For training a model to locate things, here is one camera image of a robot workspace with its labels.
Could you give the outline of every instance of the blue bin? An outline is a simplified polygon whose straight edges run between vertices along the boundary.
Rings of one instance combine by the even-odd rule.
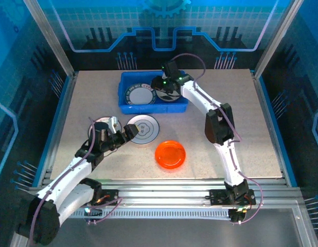
[[[124,114],[150,114],[150,113],[179,113],[185,112],[188,100],[184,97],[174,102],[165,102],[157,97],[154,104],[127,104],[125,91],[134,84],[145,83],[150,85],[156,76],[162,76],[162,71],[123,72],[119,83],[118,96],[119,107]]]

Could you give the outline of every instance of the speckled tabletop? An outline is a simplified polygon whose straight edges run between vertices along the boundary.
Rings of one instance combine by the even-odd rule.
[[[185,70],[196,76],[201,70]],[[88,117],[117,116],[124,126],[134,115],[118,107],[122,71],[81,71],[68,109],[58,152],[52,168],[54,179],[70,163],[87,139]],[[248,69],[209,69],[199,85],[221,103],[232,106],[235,126],[243,142],[236,152],[243,172],[254,178],[281,177],[276,153]],[[153,114],[160,125],[155,141],[145,147],[128,143],[106,157],[89,176],[92,179],[224,178],[214,146],[204,134],[205,117],[189,103],[185,113]],[[162,170],[154,159],[158,144],[177,140],[186,150],[186,162],[174,172]]]

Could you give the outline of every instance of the enclosure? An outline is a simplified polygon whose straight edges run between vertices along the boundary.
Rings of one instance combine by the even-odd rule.
[[[254,224],[237,230],[196,216],[217,209],[205,196],[224,188],[224,167],[205,136],[203,114],[188,102],[178,113],[143,112],[159,124],[156,139],[141,147],[124,145],[88,176],[105,189],[118,189],[124,200],[112,216],[119,220],[109,220],[75,245],[97,246],[101,238],[93,241],[94,236],[106,227],[153,221],[167,229],[189,222],[185,232],[197,236],[202,234],[196,225],[221,232],[183,242],[160,227],[148,232],[142,226],[139,232],[130,227],[131,238],[105,238],[123,246],[135,241],[133,234],[160,233],[163,245],[194,246],[251,233],[253,242],[243,244],[257,246],[266,232],[267,246],[275,236],[280,246],[318,246],[318,0],[0,1],[0,212],[5,212],[0,213],[0,246],[27,245],[14,234],[11,220],[19,212],[19,192],[36,193],[69,165],[87,139],[88,117],[116,116],[125,126],[137,115],[121,111],[120,103],[129,107],[118,95],[126,90],[120,89],[121,75],[160,72],[163,63],[182,53],[204,61],[206,71],[197,83],[232,107],[242,137],[236,144],[241,170],[263,189]],[[191,56],[176,63],[194,78],[203,71]],[[186,151],[185,163],[173,172],[154,158],[166,140],[177,140]],[[249,185],[260,198],[256,184]],[[162,215],[150,217],[153,212]],[[64,246],[75,241],[73,231],[84,231],[84,220],[73,218],[77,214],[51,246]],[[286,227],[280,235],[275,228],[281,219]],[[236,245],[225,237],[220,243]]]

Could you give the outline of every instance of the orange plate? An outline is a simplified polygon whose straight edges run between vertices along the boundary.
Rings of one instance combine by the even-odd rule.
[[[175,169],[184,163],[186,154],[180,143],[174,140],[167,140],[159,144],[154,156],[161,167]]]

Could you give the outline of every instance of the blue plastic tray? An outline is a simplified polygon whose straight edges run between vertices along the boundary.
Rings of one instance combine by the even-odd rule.
[[[124,114],[150,114],[150,113],[178,113],[185,112],[188,100],[184,97],[174,102],[164,102],[157,97],[154,104],[127,104],[125,101],[125,91],[131,85],[136,83],[145,83],[150,85],[156,76],[162,76],[162,71],[148,72],[123,72],[119,83],[119,107]]]

